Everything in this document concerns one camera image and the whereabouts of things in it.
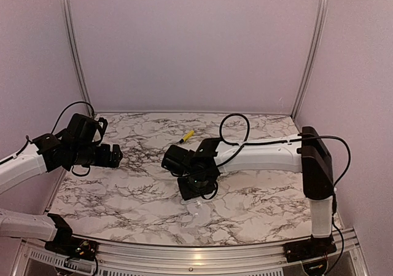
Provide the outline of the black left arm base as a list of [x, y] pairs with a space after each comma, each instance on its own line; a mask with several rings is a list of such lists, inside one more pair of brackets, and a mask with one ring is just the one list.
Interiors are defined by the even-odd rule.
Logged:
[[96, 251], [98, 242], [88, 239], [80, 239], [71, 237], [68, 240], [60, 242], [46, 242], [45, 249], [54, 253], [62, 254], [71, 259], [83, 259], [86, 261], [94, 261], [96, 259]]

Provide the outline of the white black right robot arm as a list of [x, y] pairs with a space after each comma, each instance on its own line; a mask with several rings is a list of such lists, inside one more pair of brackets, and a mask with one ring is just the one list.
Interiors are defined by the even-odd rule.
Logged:
[[177, 178], [184, 200], [216, 193], [217, 178], [223, 173], [248, 170], [301, 173], [303, 193], [311, 208], [312, 237], [305, 241], [304, 251], [317, 256], [328, 246], [335, 210], [332, 157], [312, 127], [303, 127], [298, 135], [269, 140], [207, 138], [194, 151], [172, 144], [161, 166]]

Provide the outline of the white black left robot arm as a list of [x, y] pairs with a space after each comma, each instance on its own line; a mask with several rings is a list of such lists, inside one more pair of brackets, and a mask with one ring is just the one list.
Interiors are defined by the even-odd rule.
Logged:
[[[1, 192], [35, 176], [58, 168], [70, 172], [74, 166], [118, 168], [123, 158], [120, 146], [102, 142], [108, 122], [104, 118], [75, 113], [60, 132], [26, 140], [23, 147], [1, 160]], [[53, 242], [64, 254], [77, 250], [69, 224], [56, 214], [29, 215], [1, 210], [1, 236]]]

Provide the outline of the white remote control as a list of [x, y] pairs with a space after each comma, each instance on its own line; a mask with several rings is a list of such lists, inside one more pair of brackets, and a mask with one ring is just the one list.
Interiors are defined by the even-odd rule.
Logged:
[[195, 202], [195, 216], [199, 216], [203, 214], [203, 203], [200, 200]]

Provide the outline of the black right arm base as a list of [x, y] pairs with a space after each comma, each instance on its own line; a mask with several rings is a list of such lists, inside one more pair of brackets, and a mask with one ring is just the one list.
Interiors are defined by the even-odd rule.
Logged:
[[285, 243], [283, 245], [287, 262], [305, 261], [327, 256], [337, 251], [333, 236], [308, 239]]

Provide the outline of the yellow handled screwdriver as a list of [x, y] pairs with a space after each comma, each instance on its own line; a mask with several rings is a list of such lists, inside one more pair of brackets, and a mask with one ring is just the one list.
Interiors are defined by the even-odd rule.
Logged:
[[193, 135], [195, 134], [194, 130], [189, 131], [186, 133], [177, 143], [182, 144], [185, 143], [187, 140], [189, 140]]

